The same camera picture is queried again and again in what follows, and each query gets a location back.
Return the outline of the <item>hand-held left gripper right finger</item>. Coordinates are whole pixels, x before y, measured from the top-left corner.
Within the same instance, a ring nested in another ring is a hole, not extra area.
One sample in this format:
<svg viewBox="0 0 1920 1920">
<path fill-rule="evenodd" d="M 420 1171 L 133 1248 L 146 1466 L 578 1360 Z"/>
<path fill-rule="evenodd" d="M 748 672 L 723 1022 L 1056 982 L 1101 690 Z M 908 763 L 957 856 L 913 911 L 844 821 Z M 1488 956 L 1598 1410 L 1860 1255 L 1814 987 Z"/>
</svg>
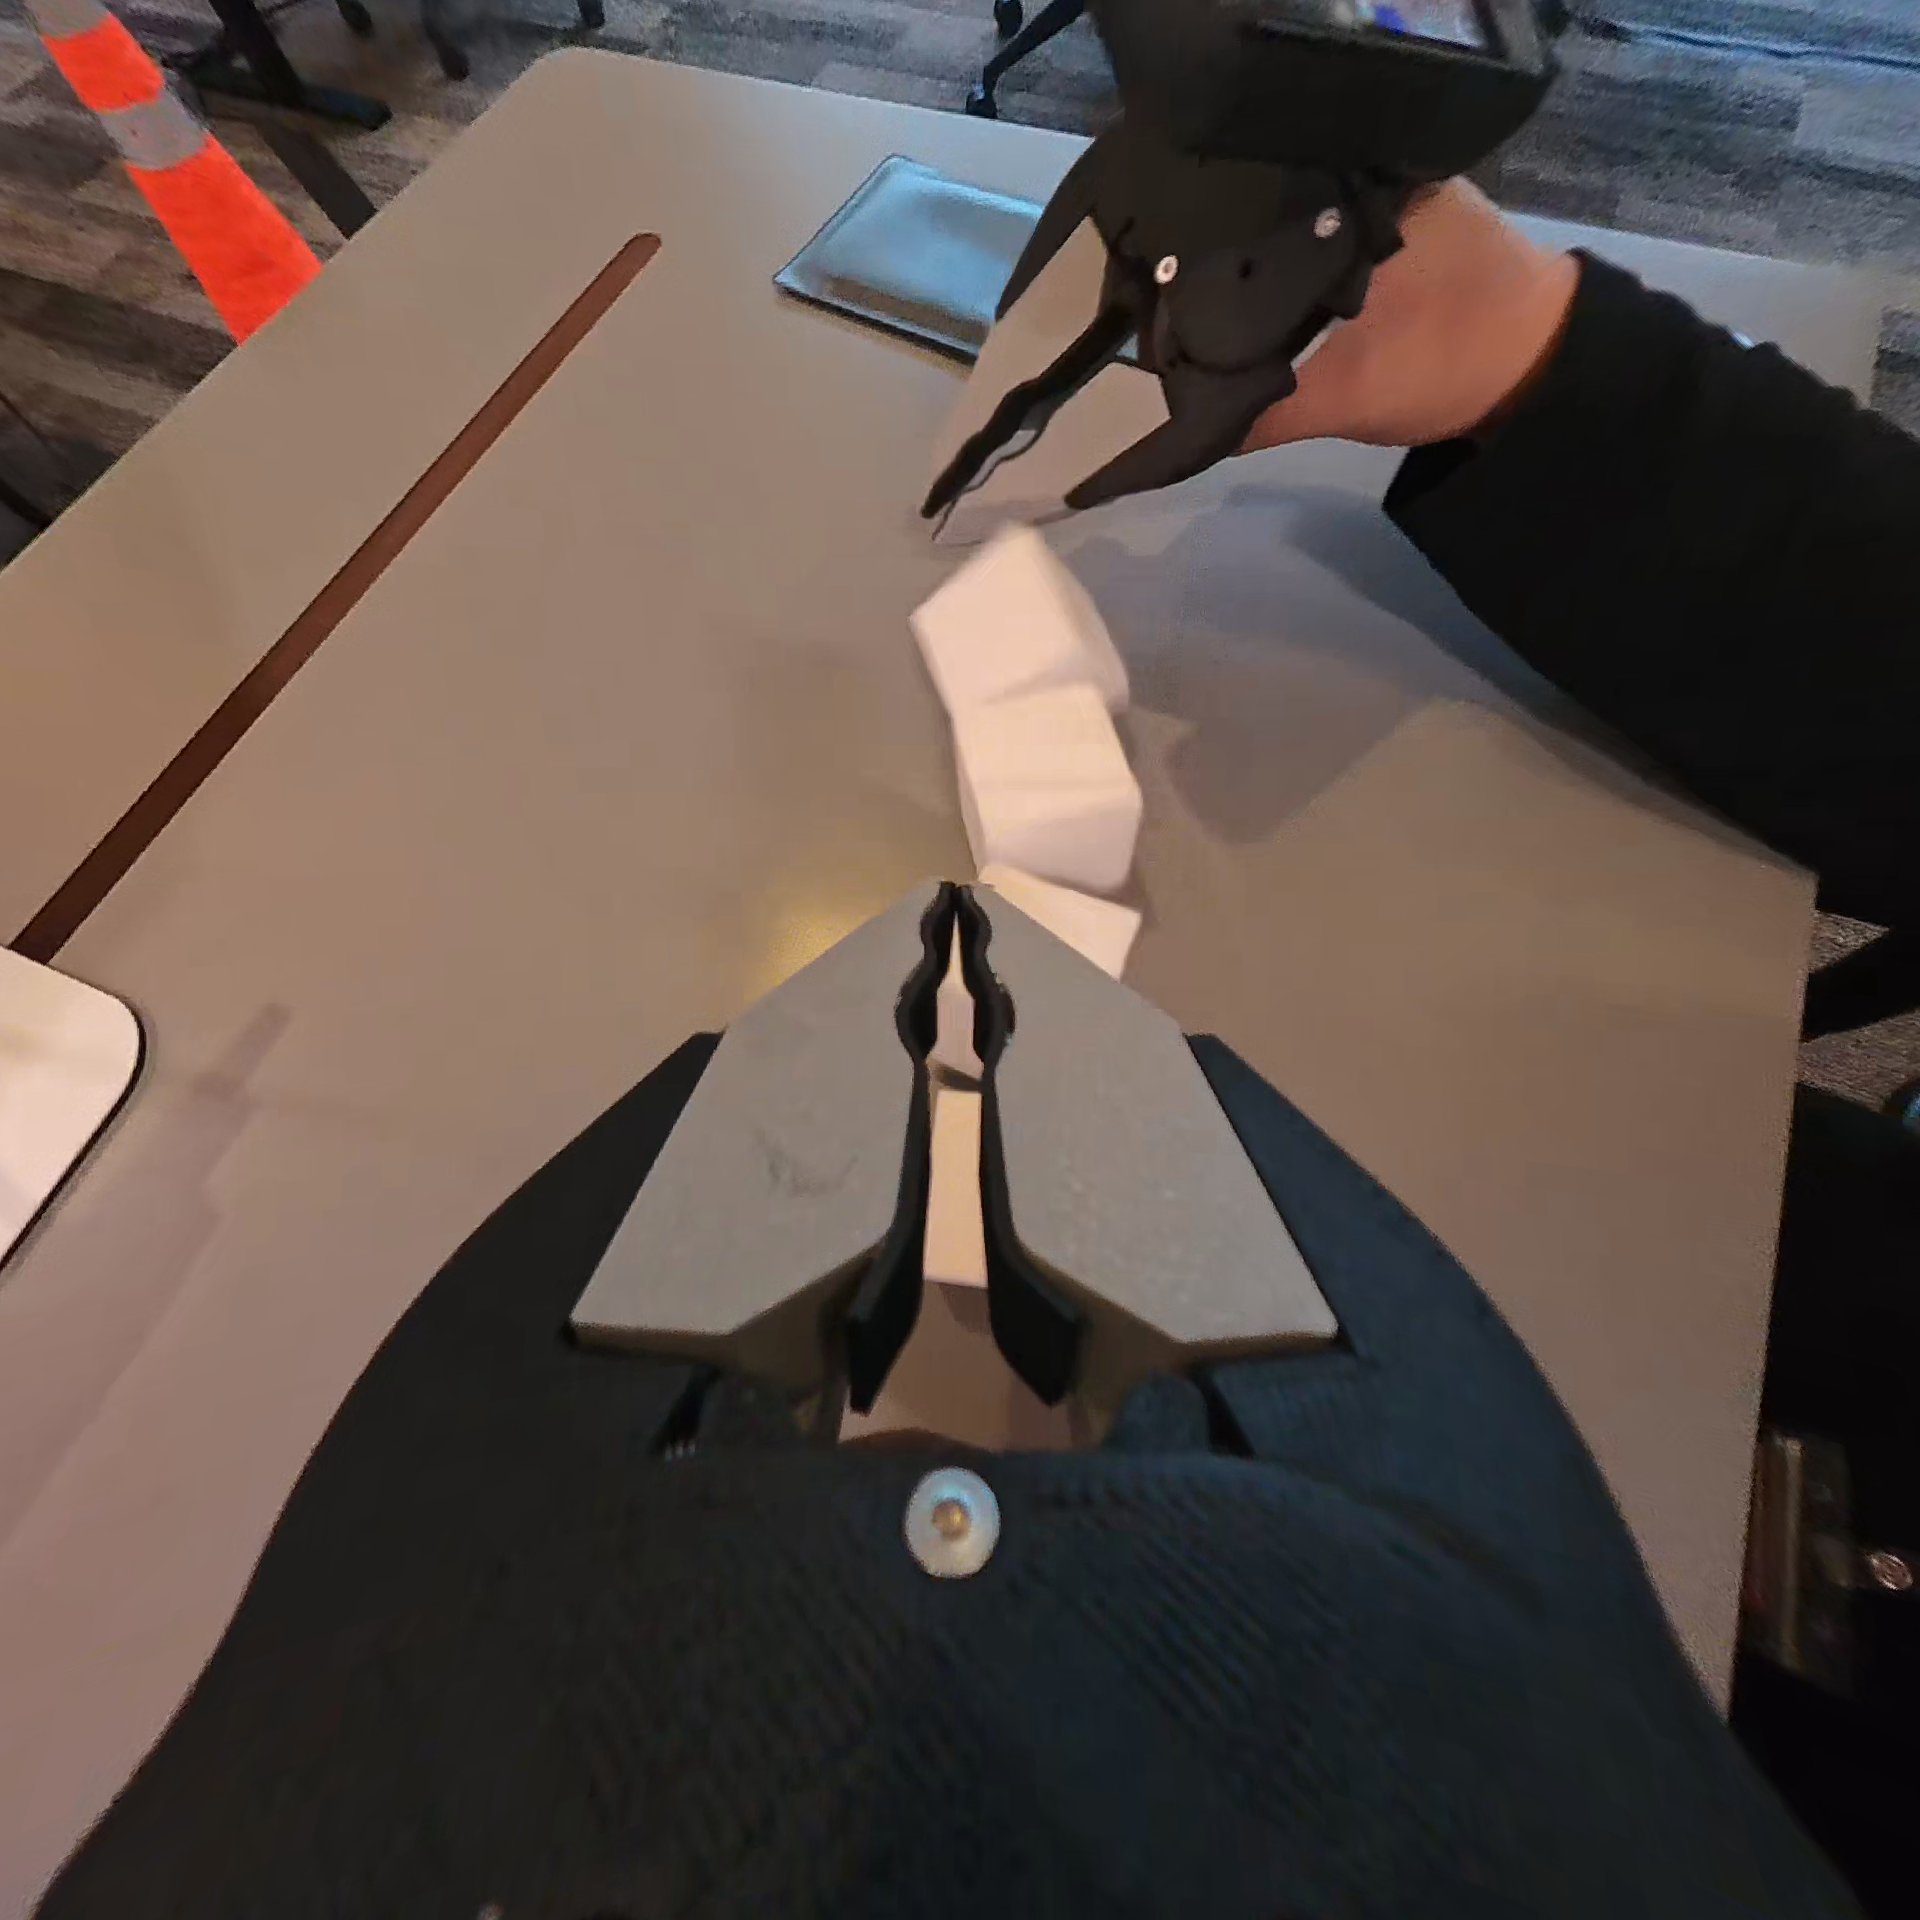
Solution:
<svg viewBox="0 0 1920 1920">
<path fill-rule="evenodd" d="M 1048 1405 L 1323 1354 L 1338 1316 L 1186 1032 L 992 886 L 960 886 L 998 1355 Z"/>
</svg>

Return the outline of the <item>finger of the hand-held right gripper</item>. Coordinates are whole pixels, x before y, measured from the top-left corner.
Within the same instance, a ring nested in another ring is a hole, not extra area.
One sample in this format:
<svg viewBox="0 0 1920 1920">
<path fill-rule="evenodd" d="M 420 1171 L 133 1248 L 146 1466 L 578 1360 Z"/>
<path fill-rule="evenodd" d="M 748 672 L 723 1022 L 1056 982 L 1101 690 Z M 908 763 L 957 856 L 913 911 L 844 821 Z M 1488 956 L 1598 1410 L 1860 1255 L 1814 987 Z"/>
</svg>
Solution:
<svg viewBox="0 0 1920 1920">
<path fill-rule="evenodd" d="M 992 324 L 960 397 L 940 427 L 930 478 L 942 480 L 1009 394 L 1048 372 L 1093 322 L 1107 271 L 1097 229 L 1080 224 Z M 1068 494 L 1146 435 L 1146 374 L 1123 357 L 1077 390 L 1029 402 L 957 496 L 926 522 L 1056 522 Z"/>
<path fill-rule="evenodd" d="M 1168 419 L 1074 485 L 1062 504 L 1085 511 L 1182 485 L 1240 453 L 1262 414 L 1296 386 L 1292 357 L 1269 357 L 1242 370 L 1193 360 L 1161 370 Z"/>
</svg>

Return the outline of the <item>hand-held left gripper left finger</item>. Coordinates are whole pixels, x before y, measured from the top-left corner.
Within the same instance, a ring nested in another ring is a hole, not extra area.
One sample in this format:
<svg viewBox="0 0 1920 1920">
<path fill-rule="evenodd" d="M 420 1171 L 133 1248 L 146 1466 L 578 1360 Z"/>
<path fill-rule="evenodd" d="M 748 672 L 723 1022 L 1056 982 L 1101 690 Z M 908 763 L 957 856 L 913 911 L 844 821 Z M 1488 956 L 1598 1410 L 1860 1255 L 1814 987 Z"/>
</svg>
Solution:
<svg viewBox="0 0 1920 1920">
<path fill-rule="evenodd" d="M 874 1408 L 923 1293 L 957 884 L 926 879 L 721 1035 L 569 1328 Z"/>
</svg>

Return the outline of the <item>person's right forearm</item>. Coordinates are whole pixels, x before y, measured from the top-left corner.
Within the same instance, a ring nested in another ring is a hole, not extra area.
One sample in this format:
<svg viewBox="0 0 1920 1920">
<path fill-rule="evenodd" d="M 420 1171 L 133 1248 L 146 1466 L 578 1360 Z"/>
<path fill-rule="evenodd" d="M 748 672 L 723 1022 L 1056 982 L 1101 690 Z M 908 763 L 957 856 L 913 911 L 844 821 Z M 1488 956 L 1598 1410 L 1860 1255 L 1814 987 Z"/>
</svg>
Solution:
<svg viewBox="0 0 1920 1920">
<path fill-rule="evenodd" d="M 1918 916 L 1918 440 L 1590 254 L 1485 438 L 1384 511 L 1521 661 L 1825 910 Z"/>
</svg>

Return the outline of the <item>person's right hand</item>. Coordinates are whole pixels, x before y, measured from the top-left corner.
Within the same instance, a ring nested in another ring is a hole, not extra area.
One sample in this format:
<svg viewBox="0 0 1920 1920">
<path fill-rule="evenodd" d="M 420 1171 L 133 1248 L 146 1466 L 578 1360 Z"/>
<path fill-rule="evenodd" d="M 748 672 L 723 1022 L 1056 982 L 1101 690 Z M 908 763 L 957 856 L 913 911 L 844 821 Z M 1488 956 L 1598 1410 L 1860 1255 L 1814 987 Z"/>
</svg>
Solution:
<svg viewBox="0 0 1920 1920">
<path fill-rule="evenodd" d="M 1242 450 L 1468 438 L 1545 368 L 1578 284 L 1574 254 L 1532 239 L 1472 180 L 1422 187 L 1360 312 L 1328 332 Z"/>
</svg>

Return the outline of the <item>grey flat tray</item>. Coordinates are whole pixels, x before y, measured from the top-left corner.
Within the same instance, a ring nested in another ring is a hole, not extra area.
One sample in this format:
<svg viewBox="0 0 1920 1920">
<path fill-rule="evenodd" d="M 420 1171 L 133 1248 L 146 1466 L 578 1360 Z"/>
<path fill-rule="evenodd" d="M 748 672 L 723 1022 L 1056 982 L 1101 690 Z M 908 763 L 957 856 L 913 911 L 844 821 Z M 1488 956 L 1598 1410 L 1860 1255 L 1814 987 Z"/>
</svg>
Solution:
<svg viewBox="0 0 1920 1920">
<path fill-rule="evenodd" d="M 889 156 L 776 274 L 810 307 L 974 363 L 1040 203 Z"/>
</svg>

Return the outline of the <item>white document stand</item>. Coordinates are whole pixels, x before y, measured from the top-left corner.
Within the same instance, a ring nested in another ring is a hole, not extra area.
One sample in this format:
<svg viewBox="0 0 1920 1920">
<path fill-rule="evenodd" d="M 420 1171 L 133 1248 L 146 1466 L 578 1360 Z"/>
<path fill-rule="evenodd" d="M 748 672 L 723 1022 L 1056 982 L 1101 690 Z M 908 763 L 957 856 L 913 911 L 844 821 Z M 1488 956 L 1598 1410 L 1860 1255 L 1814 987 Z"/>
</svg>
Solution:
<svg viewBox="0 0 1920 1920">
<path fill-rule="evenodd" d="M 125 1106 L 144 1055 L 124 998 L 2 949 L 2 1259 Z"/>
</svg>

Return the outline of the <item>orange traffic cone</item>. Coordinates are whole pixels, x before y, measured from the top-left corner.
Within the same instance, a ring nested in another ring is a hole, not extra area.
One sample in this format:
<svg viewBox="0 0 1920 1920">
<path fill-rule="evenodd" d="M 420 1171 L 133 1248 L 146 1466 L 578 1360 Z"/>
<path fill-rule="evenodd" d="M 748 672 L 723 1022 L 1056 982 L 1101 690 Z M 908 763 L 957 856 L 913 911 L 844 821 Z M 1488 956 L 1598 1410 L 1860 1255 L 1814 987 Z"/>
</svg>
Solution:
<svg viewBox="0 0 1920 1920">
<path fill-rule="evenodd" d="M 30 2 L 26 8 L 230 338 L 243 342 L 270 324 L 321 277 L 321 259 L 300 229 L 106 5 Z"/>
</svg>

